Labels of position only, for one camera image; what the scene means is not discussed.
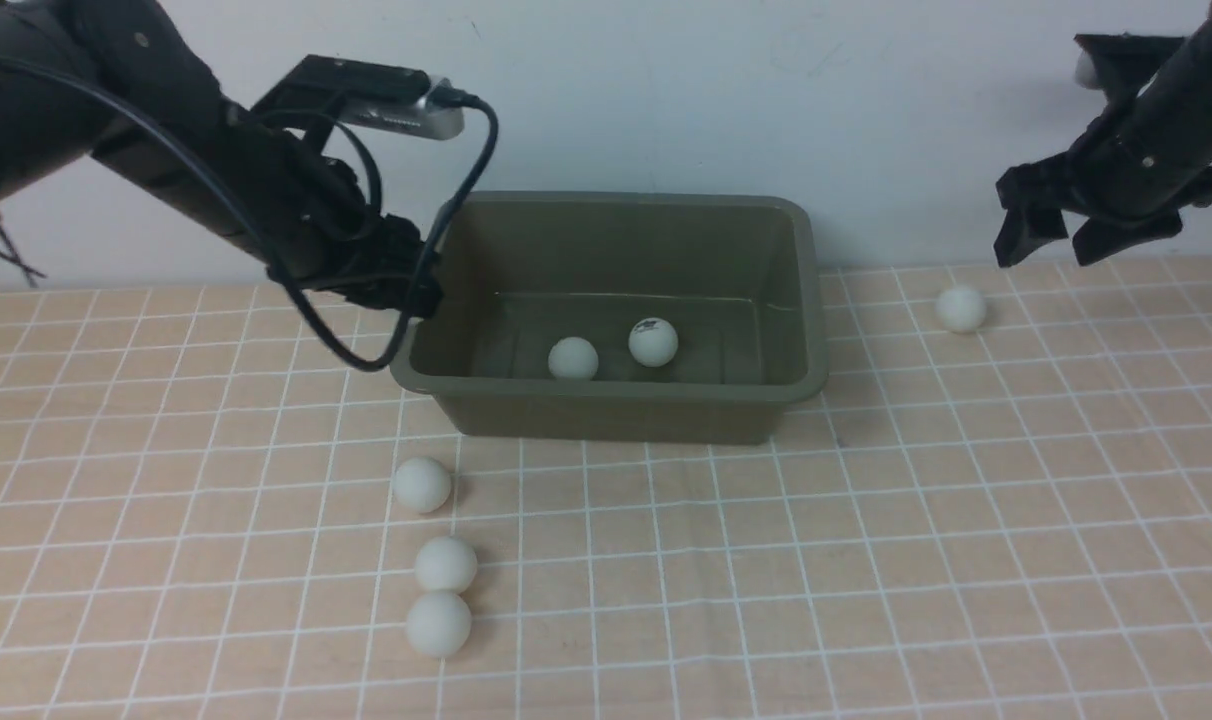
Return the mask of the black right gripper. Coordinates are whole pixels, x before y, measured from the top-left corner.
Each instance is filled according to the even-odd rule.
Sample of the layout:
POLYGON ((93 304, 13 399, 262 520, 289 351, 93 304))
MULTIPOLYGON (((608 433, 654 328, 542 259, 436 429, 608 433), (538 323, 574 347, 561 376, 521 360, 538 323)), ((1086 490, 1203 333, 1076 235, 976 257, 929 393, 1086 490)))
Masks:
POLYGON ((1160 161, 1117 128, 1087 128, 1067 152, 1008 168, 996 183, 1005 211, 993 248, 1010 269, 1067 240, 1068 215, 1086 222, 1071 238, 1077 265, 1176 238, 1180 208, 1210 208, 1212 164, 1160 161))

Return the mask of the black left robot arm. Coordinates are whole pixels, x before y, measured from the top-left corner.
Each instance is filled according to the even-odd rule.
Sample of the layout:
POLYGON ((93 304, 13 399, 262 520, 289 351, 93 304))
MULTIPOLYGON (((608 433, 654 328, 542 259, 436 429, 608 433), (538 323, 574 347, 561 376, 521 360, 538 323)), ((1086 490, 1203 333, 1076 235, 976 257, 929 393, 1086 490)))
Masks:
POLYGON ((262 232, 255 240, 208 185, 138 122, 62 82, 0 70, 0 202, 91 158, 250 258, 276 248, 304 290, 350 304, 436 313, 427 275, 408 286, 421 232, 383 215, 356 173, 324 155, 327 120, 399 132, 394 115, 431 90, 422 70, 309 55, 244 108, 155 1, 0 1, 0 56, 78 78, 135 105, 202 160, 262 232))

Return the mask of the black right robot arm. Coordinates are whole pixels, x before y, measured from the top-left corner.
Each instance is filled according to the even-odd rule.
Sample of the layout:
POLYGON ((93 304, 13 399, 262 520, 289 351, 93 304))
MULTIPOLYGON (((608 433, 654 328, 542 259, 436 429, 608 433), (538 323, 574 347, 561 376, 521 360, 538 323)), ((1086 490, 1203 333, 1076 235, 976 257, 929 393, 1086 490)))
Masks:
POLYGON ((996 183, 1005 210, 996 263, 1018 265, 1071 238, 1094 265, 1176 238, 1183 208, 1212 205, 1212 4, 1187 38, 1077 35, 1077 81, 1107 105, 1060 152, 1008 168, 996 183), (1067 215, 1084 224, 1069 234, 1067 215))

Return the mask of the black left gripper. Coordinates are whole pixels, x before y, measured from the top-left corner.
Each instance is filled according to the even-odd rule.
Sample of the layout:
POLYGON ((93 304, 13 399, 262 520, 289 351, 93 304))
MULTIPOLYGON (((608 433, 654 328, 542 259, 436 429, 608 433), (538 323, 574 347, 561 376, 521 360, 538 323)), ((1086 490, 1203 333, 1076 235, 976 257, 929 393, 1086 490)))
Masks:
POLYGON ((381 215, 341 160, 268 160, 265 228, 288 278, 375 312, 431 319, 444 297, 413 223, 381 215))

